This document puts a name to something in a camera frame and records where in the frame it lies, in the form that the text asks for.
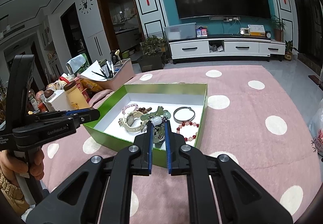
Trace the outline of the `person's left hand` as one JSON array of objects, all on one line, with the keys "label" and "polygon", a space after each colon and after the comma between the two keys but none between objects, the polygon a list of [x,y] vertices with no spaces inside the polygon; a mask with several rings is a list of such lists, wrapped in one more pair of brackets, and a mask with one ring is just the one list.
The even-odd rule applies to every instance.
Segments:
[{"label": "person's left hand", "polygon": [[16,180],[17,174],[24,174],[29,172],[36,180],[42,180],[44,177],[44,153],[42,149],[33,156],[33,162],[27,165],[25,162],[10,155],[8,150],[1,151],[1,170],[6,179],[13,185],[18,186]]}]

